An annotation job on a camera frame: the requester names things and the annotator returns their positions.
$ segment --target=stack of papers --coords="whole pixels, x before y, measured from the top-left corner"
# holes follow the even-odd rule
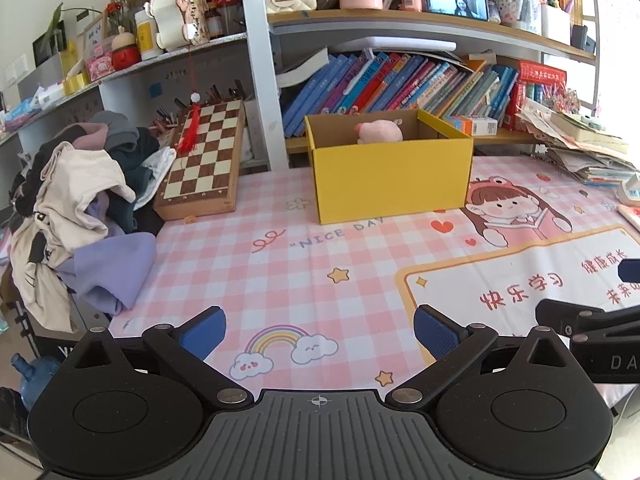
[[[632,159],[625,153],[578,142],[564,133],[551,121],[554,112],[526,99],[518,114],[530,133],[548,146],[546,156],[583,184],[615,187],[631,178],[638,171]]]

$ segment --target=blue gripper pad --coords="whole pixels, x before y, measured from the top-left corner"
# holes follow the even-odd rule
[[[618,264],[618,277],[625,283],[640,283],[640,260],[622,260]]]
[[[225,313],[218,306],[209,307],[177,328],[176,332],[180,346],[204,361],[225,338]]]
[[[414,334],[436,360],[451,352],[467,336],[465,328],[429,305],[420,305],[415,309]]]

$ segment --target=beige hoodie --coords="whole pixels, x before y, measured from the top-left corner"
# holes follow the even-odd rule
[[[56,147],[41,177],[34,215],[12,237],[14,283],[25,307],[44,328],[73,332],[71,297],[53,269],[75,249],[107,235],[107,227],[85,213],[96,194],[111,189],[128,202],[136,196],[107,152],[75,150],[68,142]],[[43,262],[34,264],[29,263],[29,256],[38,231],[45,235],[47,246]]]

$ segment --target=chessboard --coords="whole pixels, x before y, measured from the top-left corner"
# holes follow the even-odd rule
[[[154,209],[163,220],[236,210],[244,122],[241,100],[200,109],[195,147],[175,159],[156,194]],[[191,111],[175,130],[174,148],[190,124]]]

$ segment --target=blue water bottle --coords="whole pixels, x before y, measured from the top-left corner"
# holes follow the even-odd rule
[[[28,363],[20,354],[14,354],[11,364],[22,375],[20,395],[25,408],[30,410],[53,374],[60,368],[60,362],[53,357],[38,357]]]

